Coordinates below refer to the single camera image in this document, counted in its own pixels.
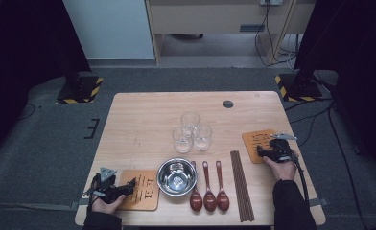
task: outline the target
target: white cabinet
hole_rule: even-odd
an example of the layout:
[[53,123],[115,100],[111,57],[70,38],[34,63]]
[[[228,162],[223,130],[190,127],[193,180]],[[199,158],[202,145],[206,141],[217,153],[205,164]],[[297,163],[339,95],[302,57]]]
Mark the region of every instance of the white cabinet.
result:
[[88,59],[154,59],[144,0],[63,0]]

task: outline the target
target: wooden coaster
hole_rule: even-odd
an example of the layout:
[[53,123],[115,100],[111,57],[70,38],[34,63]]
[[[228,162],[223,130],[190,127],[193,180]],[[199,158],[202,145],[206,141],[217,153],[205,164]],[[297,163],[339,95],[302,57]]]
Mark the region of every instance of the wooden coaster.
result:
[[134,193],[128,195],[119,210],[154,211],[158,205],[159,188],[157,170],[125,170],[120,177],[120,185],[136,178]]
[[275,133],[272,129],[253,131],[242,134],[245,142],[248,156],[253,164],[263,163],[263,158],[257,153],[256,147],[262,146],[263,149],[271,150],[269,141],[274,139],[271,135]]

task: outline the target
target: chopsticks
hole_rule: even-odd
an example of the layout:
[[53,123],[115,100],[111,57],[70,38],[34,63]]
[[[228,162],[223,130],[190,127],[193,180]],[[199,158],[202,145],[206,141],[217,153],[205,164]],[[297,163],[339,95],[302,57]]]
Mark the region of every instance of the chopsticks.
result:
[[250,196],[248,195],[245,174],[239,152],[237,150],[231,151],[230,158],[232,159],[233,176],[235,179],[236,195],[238,197],[240,222],[247,220],[253,221],[253,208],[251,207]]

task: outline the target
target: stainless steel bowl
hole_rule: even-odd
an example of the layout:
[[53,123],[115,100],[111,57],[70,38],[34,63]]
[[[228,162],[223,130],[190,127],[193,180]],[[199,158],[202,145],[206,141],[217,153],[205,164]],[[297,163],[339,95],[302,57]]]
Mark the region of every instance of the stainless steel bowl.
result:
[[197,171],[188,160],[173,158],[164,162],[157,172],[161,191],[169,196],[183,196],[197,184]]

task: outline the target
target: wooden spoon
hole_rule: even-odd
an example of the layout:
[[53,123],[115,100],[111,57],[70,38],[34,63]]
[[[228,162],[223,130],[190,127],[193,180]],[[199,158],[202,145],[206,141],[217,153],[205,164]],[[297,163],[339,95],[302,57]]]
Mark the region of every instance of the wooden spoon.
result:
[[221,161],[216,162],[216,170],[218,172],[219,185],[221,186],[221,188],[219,189],[218,196],[217,196],[218,208],[226,212],[229,209],[230,203],[229,203],[229,197],[227,197],[227,194],[223,189]]
[[206,193],[203,196],[203,206],[209,212],[215,211],[217,207],[217,201],[215,196],[212,194],[211,189],[209,188],[209,173],[208,173],[208,162],[204,161],[203,165],[203,172],[205,173],[205,181],[206,181]]
[[[191,161],[191,164],[195,168],[195,161]],[[200,192],[198,192],[197,185],[194,186],[194,192],[191,194],[189,204],[191,205],[192,210],[196,212],[199,212],[202,208],[202,196],[200,196]]]

